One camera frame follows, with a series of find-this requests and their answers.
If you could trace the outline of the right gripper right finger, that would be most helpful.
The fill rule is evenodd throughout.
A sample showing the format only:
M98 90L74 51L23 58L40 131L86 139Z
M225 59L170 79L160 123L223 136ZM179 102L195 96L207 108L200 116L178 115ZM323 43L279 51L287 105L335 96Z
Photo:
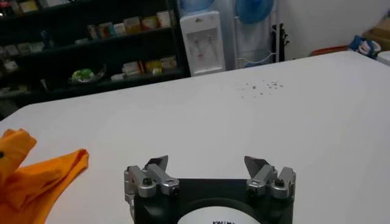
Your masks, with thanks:
M295 197L296 173L290 167L280 172L265 159L244 157L250 178L246 181L249 197L262 197L269 194L278 200Z

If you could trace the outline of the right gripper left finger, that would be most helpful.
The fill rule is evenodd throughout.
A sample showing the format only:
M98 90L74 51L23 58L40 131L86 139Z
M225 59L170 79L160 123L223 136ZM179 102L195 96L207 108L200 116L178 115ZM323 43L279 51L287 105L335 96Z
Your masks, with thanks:
M139 166L129 166L124 171L125 201L132 201L137 195L141 198L151 198L157 193L169 197L179 194L180 184L177 178L166 173L168 155L151 158L141 169Z

